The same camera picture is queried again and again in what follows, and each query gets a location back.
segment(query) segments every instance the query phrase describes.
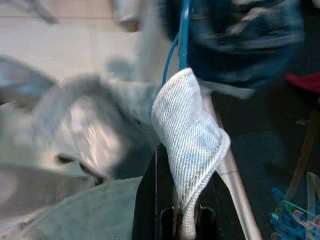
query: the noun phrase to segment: white tile floor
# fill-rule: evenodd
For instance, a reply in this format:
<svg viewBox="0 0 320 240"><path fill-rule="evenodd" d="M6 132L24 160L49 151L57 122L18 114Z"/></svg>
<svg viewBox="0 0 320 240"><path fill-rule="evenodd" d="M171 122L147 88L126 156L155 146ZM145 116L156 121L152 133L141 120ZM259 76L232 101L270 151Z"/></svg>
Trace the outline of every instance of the white tile floor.
<svg viewBox="0 0 320 240"><path fill-rule="evenodd" d="M114 23L111 0L39 1L58 24L49 25L30 12L24 0L0 0L0 56L26 63L58 82L82 73L108 74L107 64L113 59L134 61L138 33L125 32ZM8 144L0 139L0 149ZM19 154L13 153L12 158L18 158ZM28 165L81 173L77 165L62 169L50 157L28 159Z"/></svg>

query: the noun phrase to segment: blue clothing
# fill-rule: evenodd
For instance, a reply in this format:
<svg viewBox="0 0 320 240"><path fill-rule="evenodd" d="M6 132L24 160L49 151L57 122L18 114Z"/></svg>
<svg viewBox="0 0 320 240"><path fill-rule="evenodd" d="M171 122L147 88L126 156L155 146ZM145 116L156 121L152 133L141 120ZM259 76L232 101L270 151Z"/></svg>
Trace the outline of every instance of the blue clothing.
<svg viewBox="0 0 320 240"><path fill-rule="evenodd" d="M156 0L172 40L182 1ZM298 0L193 0L190 13L187 64L204 81L256 89L304 42Z"/></svg>

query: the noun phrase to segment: red object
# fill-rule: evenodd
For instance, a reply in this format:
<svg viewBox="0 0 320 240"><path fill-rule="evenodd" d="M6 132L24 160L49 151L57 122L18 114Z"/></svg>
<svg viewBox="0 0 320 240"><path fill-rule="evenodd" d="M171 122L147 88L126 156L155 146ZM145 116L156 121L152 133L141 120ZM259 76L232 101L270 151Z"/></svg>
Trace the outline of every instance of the red object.
<svg viewBox="0 0 320 240"><path fill-rule="evenodd" d="M285 76L290 84L309 92L320 94L320 73L299 77L294 73Z"/></svg>

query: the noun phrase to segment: folded cloth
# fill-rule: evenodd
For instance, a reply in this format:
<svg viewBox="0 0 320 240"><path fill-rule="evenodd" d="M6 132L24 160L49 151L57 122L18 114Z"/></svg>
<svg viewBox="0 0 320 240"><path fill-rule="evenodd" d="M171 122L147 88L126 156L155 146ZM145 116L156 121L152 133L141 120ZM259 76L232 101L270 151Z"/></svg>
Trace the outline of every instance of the folded cloth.
<svg viewBox="0 0 320 240"><path fill-rule="evenodd" d="M195 206L230 146L226 132L204 110L201 91L190 68L175 74L152 106L152 125L167 149L182 208L181 236L196 236Z"/></svg>
<svg viewBox="0 0 320 240"><path fill-rule="evenodd" d="M127 87L125 93L131 96L134 90ZM35 106L24 138L40 150L53 149L79 160L98 176L110 178L111 168L128 156L133 158L130 153L137 147L144 149L140 156L151 159L150 142L157 139L154 130L139 125L120 106L123 101L117 96L112 84L99 76L80 76L56 85ZM136 103L134 96L138 92L127 100Z"/></svg>

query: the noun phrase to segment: black bracket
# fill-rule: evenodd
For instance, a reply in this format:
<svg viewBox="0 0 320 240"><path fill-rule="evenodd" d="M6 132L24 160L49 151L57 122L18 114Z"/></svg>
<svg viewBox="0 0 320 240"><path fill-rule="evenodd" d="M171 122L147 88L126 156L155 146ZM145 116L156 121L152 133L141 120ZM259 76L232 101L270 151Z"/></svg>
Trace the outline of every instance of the black bracket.
<svg viewBox="0 0 320 240"><path fill-rule="evenodd" d="M132 240L179 239L182 219L166 148L161 144L139 185ZM195 209L196 240L244 240L233 200L221 177L214 173Z"/></svg>

